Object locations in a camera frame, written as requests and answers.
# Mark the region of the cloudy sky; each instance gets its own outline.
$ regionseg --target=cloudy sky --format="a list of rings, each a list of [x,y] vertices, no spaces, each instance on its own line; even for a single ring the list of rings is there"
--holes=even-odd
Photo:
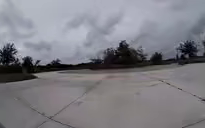
[[[205,0],[0,0],[0,47],[42,63],[85,62],[120,40],[171,57],[204,33]]]

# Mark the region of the pavement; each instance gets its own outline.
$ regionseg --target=pavement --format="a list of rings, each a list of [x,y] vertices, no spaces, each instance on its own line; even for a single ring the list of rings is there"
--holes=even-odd
[[[205,128],[205,64],[170,67],[50,72],[0,84],[0,122],[5,128]]]

